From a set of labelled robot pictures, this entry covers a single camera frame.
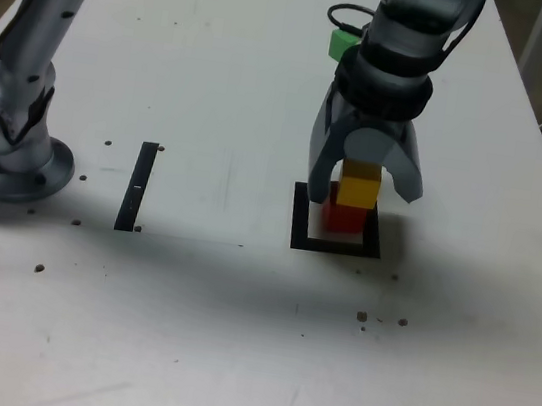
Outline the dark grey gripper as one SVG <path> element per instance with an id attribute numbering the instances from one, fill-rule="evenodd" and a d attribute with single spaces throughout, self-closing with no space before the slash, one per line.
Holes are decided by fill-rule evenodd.
<path id="1" fill-rule="evenodd" d="M 410 121 L 388 121 L 365 114 L 328 88 L 311 130 L 307 191 L 324 203 L 331 175 L 342 158 L 378 164 L 389 173 L 396 193 L 407 203 L 423 196 L 415 128 Z"/>

